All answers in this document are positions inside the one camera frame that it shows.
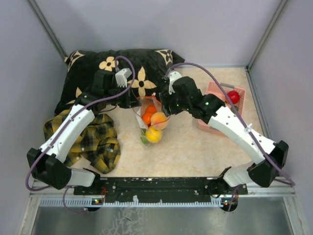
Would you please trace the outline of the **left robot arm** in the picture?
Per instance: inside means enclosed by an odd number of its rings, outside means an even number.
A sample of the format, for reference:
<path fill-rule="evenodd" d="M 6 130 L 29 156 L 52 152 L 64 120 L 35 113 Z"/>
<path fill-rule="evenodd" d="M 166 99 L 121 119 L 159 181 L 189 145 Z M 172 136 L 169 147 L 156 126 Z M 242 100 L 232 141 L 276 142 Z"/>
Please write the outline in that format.
<path fill-rule="evenodd" d="M 25 179 L 29 185 L 33 177 L 46 184 L 46 188 L 63 189 L 84 186 L 91 194 L 102 188 L 94 172 L 73 169 L 64 164 L 66 157 L 83 130 L 95 120 L 93 107 L 100 102 L 116 104 L 121 108 L 135 107 L 131 103 L 129 90 L 135 81 L 134 68 L 117 70 L 115 73 L 100 70 L 94 75 L 92 86 L 76 98 L 68 116 L 56 132 L 38 149 L 31 148 L 26 154 L 30 169 Z"/>

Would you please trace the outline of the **yellow lemon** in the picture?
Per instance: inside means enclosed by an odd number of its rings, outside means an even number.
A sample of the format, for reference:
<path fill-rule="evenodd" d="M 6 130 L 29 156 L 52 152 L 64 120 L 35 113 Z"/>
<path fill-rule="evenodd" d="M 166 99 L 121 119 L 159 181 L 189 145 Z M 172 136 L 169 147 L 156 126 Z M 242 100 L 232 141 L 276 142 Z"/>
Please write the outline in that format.
<path fill-rule="evenodd" d="M 154 127 L 150 127 L 146 132 L 145 132 L 145 137 L 149 142 L 152 143 L 157 143 L 161 140 L 162 138 L 162 130 L 157 130 Z"/>

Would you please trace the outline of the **green leaf fruit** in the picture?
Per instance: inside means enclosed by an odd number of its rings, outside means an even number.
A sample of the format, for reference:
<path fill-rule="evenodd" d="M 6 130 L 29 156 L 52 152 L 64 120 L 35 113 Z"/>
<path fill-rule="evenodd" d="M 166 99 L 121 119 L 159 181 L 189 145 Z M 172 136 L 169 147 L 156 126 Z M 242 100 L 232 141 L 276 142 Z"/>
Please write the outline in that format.
<path fill-rule="evenodd" d="M 150 142 L 147 140 L 147 138 L 145 136 L 141 136 L 140 137 L 140 140 L 141 142 L 144 144 L 144 145 L 149 145 Z"/>

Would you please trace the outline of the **yellow-orange peach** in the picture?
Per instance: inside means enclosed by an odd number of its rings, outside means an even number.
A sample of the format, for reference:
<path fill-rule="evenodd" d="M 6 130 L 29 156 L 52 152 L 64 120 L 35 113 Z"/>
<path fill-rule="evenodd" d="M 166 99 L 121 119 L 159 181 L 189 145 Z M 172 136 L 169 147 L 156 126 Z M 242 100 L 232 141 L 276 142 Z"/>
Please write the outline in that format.
<path fill-rule="evenodd" d="M 170 117 L 167 117 L 163 112 L 156 112 L 151 117 L 151 127 L 156 130 L 164 130 L 169 123 Z"/>

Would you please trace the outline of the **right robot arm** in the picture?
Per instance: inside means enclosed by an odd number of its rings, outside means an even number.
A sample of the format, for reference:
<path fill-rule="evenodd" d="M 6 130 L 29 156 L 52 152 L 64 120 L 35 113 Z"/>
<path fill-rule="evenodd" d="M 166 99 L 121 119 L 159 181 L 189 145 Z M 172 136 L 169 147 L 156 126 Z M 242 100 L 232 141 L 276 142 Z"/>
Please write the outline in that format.
<path fill-rule="evenodd" d="M 226 168 L 219 176 L 219 190 L 228 194 L 247 183 L 268 188 L 284 166 L 289 146 L 244 127 L 224 101 L 214 94 L 203 95 L 191 77 L 174 73 L 165 81 L 168 88 L 159 97 L 166 116 L 186 111 L 229 137 L 251 158 L 247 164 Z"/>

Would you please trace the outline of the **clear zip top bag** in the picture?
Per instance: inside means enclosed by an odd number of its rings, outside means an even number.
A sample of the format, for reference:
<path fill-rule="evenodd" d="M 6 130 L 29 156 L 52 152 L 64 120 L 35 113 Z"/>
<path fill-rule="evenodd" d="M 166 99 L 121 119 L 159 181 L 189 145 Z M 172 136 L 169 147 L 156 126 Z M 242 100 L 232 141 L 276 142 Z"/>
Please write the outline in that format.
<path fill-rule="evenodd" d="M 133 108 L 133 111 L 141 132 L 140 140 L 144 145 L 158 143 L 169 124 L 170 117 L 161 110 L 162 104 L 154 95 L 139 96 L 137 101 L 140 106 Z"/>

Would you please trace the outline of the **orange tangerine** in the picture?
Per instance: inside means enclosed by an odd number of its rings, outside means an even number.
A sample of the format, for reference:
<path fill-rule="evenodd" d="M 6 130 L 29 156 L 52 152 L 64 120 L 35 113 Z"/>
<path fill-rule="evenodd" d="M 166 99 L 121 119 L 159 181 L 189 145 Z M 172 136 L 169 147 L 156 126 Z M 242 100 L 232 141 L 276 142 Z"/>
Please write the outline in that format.
<path fill-rule="evenodd" d="M 141 117 L 141 119 L 143 120 L 143 122 L 149 126 L 151 125 L 151 117 L 153 116 L 153 113 L 144 113 Z"/>
<path fill-rule="evenodd" d="M 145 109 L 145 113 L 156 113 L 157 112 L 157 109 L 155 106 L 153 105 L 150 105 L 148 106 L 146 109 Z"/>

